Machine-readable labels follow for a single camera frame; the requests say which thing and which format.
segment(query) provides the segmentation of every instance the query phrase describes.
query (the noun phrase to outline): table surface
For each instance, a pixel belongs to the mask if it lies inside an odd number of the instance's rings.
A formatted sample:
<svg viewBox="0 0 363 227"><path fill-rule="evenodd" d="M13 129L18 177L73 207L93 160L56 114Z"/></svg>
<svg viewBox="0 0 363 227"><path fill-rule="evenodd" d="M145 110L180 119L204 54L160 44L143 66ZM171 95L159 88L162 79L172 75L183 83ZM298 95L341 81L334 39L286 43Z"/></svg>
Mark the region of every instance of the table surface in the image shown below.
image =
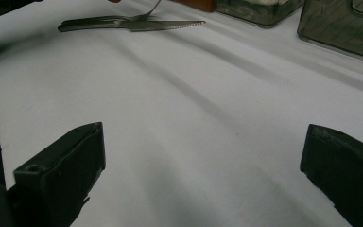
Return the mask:
<svg viewBox="0 0 363 227"><path fill-rule="evenodd" d="M183 29L59 33L154 0L46 0L0 17L0 140L12 171L101 121L107 169L72 226L350 226L300 172L309 124L363 142L363 61L164 1Z"/></svg>

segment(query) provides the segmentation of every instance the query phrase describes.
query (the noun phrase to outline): white fabric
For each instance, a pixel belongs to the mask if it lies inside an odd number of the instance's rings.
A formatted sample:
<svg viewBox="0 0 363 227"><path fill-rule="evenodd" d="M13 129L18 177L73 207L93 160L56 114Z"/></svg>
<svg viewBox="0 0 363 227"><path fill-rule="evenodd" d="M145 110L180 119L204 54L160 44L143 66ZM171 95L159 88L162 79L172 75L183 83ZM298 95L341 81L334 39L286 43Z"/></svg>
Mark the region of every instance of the white fabric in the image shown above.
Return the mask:
<svg viewBox="0 0 363 227"><path fill-rule="evenodd" d="M363 141L363 61L273 29L162 2L157 32L59 33L155 0L46 0L0 17L0 139L12 171L102 121L107 169L72 225L350 226L299 170L309 124Z"/></svg>

